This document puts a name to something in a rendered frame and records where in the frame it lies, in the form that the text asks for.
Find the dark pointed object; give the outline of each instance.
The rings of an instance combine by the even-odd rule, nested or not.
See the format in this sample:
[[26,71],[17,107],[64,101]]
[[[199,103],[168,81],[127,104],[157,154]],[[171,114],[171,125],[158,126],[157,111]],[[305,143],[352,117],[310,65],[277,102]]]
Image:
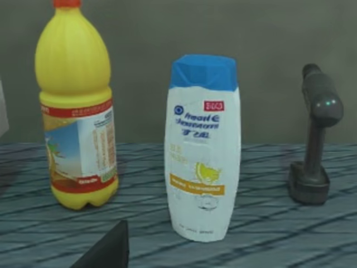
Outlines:
[[322,205],[330,188],[330,179],[321,165],[325,132],[340,122],[344,107],[332,80],[316,64],[305,65],[302,76],[310,128],[304,162],[290,165],[288,189],[290,197],[299,203]]
[[128,268],[128,222],[120,221],[71,268]]

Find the table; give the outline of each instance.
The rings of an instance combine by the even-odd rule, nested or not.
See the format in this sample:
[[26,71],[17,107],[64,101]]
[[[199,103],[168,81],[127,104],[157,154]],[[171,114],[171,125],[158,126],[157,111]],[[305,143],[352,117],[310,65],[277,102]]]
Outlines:
[[125,143],[117,149],[118,194],[101,208],[74,212],[50,193],[43,145],[0,145],[0,267],[69,267],[121,219],[129,222],[130,268],[357,263],[357,145],[326,146],[331,189],[322,207],[301,206],[287,195],[287,168],[303,158],[303,146],[244,146],[229,232],[225,240],[206,244],[187,241],[171,228],[163,146]]

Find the orange juice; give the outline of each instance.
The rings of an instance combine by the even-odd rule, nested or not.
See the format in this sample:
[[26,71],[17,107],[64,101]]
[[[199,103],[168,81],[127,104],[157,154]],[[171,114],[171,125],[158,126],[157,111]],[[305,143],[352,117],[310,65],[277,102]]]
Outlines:
[[64,207],[98,207],[118,189],[109,55],[80,0],[54,6],[35,56],[51,190]]

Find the gray background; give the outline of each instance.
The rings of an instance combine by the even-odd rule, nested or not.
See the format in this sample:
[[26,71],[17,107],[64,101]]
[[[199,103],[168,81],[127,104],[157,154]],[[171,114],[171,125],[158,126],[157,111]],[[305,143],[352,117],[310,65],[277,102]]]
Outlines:
[[[34,51],[50,0],[0,1],[0,75],[10,131],[42,141]],[[304,142],[301,68],[331,74],[345,118],[329,142],[356,142],[356,0],[84,0],[112,60],[118,142],[162,142],[170,66],[183,54],[238,60],[243,142]]]

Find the circular blue logo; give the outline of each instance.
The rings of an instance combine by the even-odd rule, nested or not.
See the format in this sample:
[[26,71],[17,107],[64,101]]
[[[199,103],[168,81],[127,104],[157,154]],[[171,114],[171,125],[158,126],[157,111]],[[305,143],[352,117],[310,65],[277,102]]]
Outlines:
[[184,113],[184,108],[181,105],[176,105],[173,111],[176,115],[180,116]]

